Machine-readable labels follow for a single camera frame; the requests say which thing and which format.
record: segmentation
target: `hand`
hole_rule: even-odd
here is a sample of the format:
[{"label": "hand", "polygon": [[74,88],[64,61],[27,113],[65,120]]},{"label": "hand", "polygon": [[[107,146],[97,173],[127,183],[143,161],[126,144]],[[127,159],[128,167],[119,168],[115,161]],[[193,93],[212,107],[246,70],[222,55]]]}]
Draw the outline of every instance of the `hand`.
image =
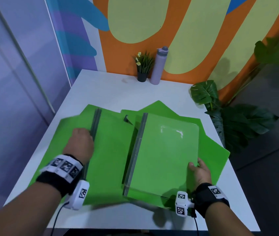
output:
[{"label": "hand", "polygon": [[63,154],[76,157],[83,165],[93,156],[93,138],[85,128],[75,128],[63,150]]},{"label": "hand", "polygon": [[197,159],[200,167],[194,166],[192,162],[189,163],[189,169],[194,172],[195,189],[202,183],[212,183],[211,172],[206,164],[200,159]]}]

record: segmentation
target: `orange paint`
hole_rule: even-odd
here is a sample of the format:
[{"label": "orange paint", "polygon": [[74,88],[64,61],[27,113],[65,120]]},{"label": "orange paint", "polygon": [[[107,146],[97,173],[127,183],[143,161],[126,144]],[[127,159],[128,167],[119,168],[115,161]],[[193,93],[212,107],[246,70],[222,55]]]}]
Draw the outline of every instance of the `orange paint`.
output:
[{"label": "orange paint", "polygon": [[[247,0],[238,8],[226,15],[212,49],[196,68],[179,75],[170,74],[164,70],[162,79],[190,84],[207,80],[224,51],[236,35],[255,1],[256,0]],[[109,0],[93,1],[94,5],[98,7],[98,9],[106,17],[108,17],[108,2]],[[132,56],[139,51],[145,52],[145,50],[155,55],[157,48],[170,46],[185,16],[190,2],[191,0],[169,0],[165,22],[161,29],[156,34],[140,43],[126,44],[115,39],[110,31],[105,32],[99,30],[107,72],[136,76],[137,70]],[[267,36],[279,37],[279,16]],[[246,80],[248,73],[256,65],[257,63],[252,56],[236,78],[219,91],[220,99],[223,102],[228,101],[228,99],[233,96],[239,86],[241,86],[241,84]]]}]

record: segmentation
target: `white table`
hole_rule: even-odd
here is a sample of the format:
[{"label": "white table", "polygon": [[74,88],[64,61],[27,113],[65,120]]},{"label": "white table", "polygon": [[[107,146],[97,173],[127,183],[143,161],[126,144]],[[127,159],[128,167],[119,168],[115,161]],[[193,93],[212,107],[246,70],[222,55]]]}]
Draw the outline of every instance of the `white table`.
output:
[{"label": "white table", "polygon": [[[197,106],[191,99],[190,87],[189,84],[170,81],[161,81],[159,85],[152,85],[149,80],[145,83],[138,82],[133,76],[82,70],[5,204],[27,188],[60,119],[80,114],[87,104],[120,112],[122,109],[137,111],[161,100],[181,116],[200,118],[206,134],[221,145],[210,117],[204,113],[205,106]],[[227,195],[232,210],[240,220],[251,231],[260,231],[229,160],[217,185]],[[56,214],[48,227],[53,226],[55,216]],[[205,220],[198,213],[196,220],[199,230],[207,230]],[[178,217],[174,212],[142,202],[99,207],[83,206],[79,211],[62,209],[56,222],[56,228],[196,230],[193,218]]]}]

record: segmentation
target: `black pot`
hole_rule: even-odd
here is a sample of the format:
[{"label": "black pot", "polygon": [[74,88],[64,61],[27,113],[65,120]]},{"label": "black pot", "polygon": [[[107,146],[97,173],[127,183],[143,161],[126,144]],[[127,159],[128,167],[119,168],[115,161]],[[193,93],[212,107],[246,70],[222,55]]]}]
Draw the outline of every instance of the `black pot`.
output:
[{"label": "black pot", "polygon": [[145,82],[147,79],[148,74],[142,74],[140,72],[137,72],[137,80],[139,82]]}]

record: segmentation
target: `water bottle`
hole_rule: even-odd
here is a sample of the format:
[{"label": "water bottle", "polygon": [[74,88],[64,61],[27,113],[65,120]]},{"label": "water bottle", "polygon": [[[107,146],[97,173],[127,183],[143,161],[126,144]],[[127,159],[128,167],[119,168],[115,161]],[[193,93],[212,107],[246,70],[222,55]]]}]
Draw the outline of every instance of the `water bottle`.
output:
[{"label": "water bottle", "polygon": [[167,60],[168,47],[164,46],[160,49],[157,49],[157,55],[155,59],[155,65],[153,72],[151,73],[150,82],[154,85],[159,84],[163,68],[165,67],[165,61]]}]

